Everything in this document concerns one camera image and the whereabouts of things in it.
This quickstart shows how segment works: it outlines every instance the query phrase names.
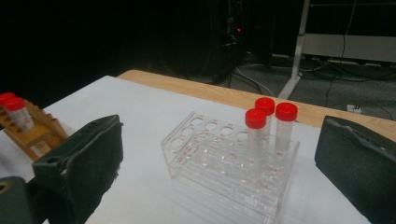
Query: red cap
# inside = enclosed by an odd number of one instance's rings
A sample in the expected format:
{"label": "red cap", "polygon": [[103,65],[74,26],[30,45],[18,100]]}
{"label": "red cap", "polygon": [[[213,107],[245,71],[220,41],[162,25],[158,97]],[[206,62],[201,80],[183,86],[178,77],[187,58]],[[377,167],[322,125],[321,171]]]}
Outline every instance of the red cap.
{"label": "red cap", "polygon": [[265,126],[267,116],[258,108],[249,109],[245,114],[245,123],[249,128],[260,129]]}
{"label": "red cap", "polygon": [[275,102],[269,97],[262,97],[256,100],[254,104],[256,108],[259,108],[265,112],[267,116],[271,116],[275,111]]}
{"label": "red cap", "polygon": [[4,105],[7,100],[16,97],[14,92],[5,92],[0,94],[0,105]]}
{"label": "red cap", "polygon": [[5,106],[9,111],[16,111],[25,107],[24,100],[20,97],[14,97],[5,102]]}
{"label": "red cap", "polygon": [[283,121],[294,121],[297,119],[298,108],[291,103],[280,103],[276,106],[276,118]]}

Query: white table surface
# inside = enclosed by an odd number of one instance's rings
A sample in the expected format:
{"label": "white table surface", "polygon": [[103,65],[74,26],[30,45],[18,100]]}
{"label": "white table surface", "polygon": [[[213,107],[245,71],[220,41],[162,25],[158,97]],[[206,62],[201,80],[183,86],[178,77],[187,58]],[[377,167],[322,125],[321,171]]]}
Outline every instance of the white table surface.
{"label": "white table surface", "polygon": [[[245,110],[115,77],[103,77],[45,110],[69,133],[94,119],[120,115],[120,175],[88,223],[248,223],[199,193],[184,191],[168,174],[161,149],[165,136],[192,111],[244,125]],[[280,223],[369,223],[315,166],[319,132],[294,125],[292,139],[301,144]],[[0,148],[0,177],[18,175],[28,181],[34,176],[27,156],[3,132]]]}

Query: wooden test tube rack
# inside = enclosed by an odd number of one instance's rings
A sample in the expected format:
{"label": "wooden test tube rack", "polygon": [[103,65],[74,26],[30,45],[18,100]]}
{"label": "wooden test tube rack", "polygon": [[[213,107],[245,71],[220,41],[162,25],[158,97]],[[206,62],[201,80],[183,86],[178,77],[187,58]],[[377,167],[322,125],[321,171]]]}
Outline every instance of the wooden test tube rack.
{"label": "wooden test tube rack", "polygon": [[27,132],[22,132],[7,111],[0,108],[0,125],[5,133],[14,141],[32,161],[39,157],[33,152],[32,147],[40,142],[46,142],[50,149],[54,149],[64,141],[68,135],[61,123],[51,114],[46,114],[38,106],[25,100],[26,108],[35,123],[35,126]]}

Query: clear acrylic test tube rack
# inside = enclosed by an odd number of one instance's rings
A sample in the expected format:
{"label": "clear acrylic test tube rack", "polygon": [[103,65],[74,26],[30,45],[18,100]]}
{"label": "clear acrylic test tube rack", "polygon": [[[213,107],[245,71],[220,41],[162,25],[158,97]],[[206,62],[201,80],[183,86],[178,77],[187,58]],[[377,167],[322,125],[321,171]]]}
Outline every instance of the clear acrylic test tube rack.
{"label": "clear acrylic test tube rack", "polygon": [[269,164],[276,159],[271,135],[269,162],[260,179],[253,180],[249,173],[255,160],[247,154],[247,139],[246,127],[193,112],[168,134],[162,147],[170,176],[249,220],[276,223],[300,143],[290,141],[286,162],[274,171]]}

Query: test tube rack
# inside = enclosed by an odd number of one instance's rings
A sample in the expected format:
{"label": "test tube rack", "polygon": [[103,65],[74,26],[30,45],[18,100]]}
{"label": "test tube rack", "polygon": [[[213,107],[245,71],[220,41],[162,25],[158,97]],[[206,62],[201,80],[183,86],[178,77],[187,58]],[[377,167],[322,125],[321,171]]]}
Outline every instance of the test tube rack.
{"label": "test tube rack", "polygon": [[[192,112],[163,139],[162,148],[170,176],[188,189],[233,209],[250,220],[245,223],[277,223],[300,142],[290,141],[285,166],[269,183],[264,175],[249,178],[255,159],[248,155],[247,140],[246,127]],[[273,160],[273,135],[268,149]]]}
{"label": "test tube rack", "polygon": [[33,152],[31,147],[38,143],[46,142],[50,149],[54,149],[64,141],[68,135],[59,120],[51,114],[47,114],[37,105],[25,100],[26,108],[35,123],[35,126],[22,132],[21,128],[7,114],[4,108],[0,108],[0,125],[8,137],[20,147],[24,153],[32,160],[36,161],[39,157]]}

